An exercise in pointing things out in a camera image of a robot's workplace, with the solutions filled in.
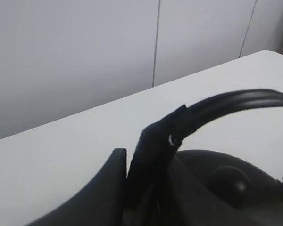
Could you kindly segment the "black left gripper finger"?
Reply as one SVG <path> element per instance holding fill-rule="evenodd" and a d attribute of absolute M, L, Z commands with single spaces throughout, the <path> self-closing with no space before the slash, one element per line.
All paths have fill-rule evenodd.
<path fill-rule="evenodd" d="M 70 200 L 32 226 L 120 226 L 126 179 L 126 150 L 114 149 L 92 180 Z"/>

